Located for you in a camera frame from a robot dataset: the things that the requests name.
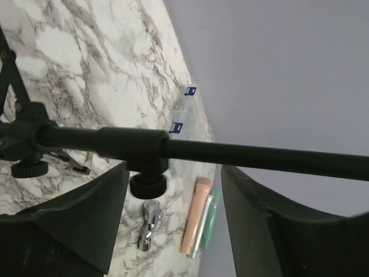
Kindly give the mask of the mint green microphone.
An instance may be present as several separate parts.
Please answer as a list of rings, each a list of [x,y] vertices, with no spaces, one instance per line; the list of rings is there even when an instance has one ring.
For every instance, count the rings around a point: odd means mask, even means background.
[[[221,190],[215,189],[212,193],[212,201],[210,202],[208,214],[205,221],[204,230],[202,233],[201,249],[207,250],[212,239],[212,233],[217,214],[217,207],[221,199]]]

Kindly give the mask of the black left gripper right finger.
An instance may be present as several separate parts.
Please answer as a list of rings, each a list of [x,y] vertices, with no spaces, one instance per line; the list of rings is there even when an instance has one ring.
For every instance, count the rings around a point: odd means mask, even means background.
[[[235,166],[221,183],[237,276],[368,275],[368,214],[307,207]]]

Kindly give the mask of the grey mesh microphone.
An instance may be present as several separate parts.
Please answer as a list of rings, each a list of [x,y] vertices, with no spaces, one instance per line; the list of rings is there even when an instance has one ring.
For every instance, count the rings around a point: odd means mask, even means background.
[[[195,259],[196,255],[199,251],[199,247],[200,247],[201,240],[202,240],[202,233],[204,231],[206,218],[207,218],[209,207],[210,207],[210,204],[211,204],[212,200],[213,200],[213,196],[211,194],[208,195],[207,198],[206,198],[206,201],[205,201],[203,211],[202,211],[202,215],[201,215],[201,219],[200,219],[200,222],[199,222],[198,231],[197,231],[197,235],[196,235],[196,238],[195,238],[195,241],[194,241],[194,245],[193,245],[193,247],[191,249],[191,252],[189,254],[189,258],[191,258],[191,259]]]

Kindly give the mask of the black tripod microphone stand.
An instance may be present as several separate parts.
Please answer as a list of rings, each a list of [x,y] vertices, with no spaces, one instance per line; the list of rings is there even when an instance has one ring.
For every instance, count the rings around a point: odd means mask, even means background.
[[[16,118],[1,123],[1,159],[12,163],[15,178],[46,175],[50,155],[81,174],[89,169],[76,162],[68,150],[94,152],[122,160],[135,172],[130,181],[133,196],[153,199],[164,194],[164,176],[170,159],[368,180],[368,157],[293,149],[253,147],[171,139],[164,130],[103,127],[65,128],[50,120],[43,103],[30,100],[16,64],[16,54],[1,37],[1,100],[8,90],[16,96]]]

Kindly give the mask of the peach pink microphone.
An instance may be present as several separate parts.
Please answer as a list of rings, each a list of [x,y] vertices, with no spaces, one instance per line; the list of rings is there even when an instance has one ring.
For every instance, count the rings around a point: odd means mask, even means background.
[[[212,182],[209,178],[198,177],[196,180],[194,194],[187,217],[186,228],[184,231],[180,252],[190,254],[193,247],[196,233],[202,216],[206,198],[212,188]]]

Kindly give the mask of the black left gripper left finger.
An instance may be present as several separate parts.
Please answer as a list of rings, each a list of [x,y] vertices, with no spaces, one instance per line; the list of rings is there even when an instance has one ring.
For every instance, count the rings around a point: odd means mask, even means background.
[[[1,215],[2,276],[108,274],[129,171],[96,179],[14,215]]]

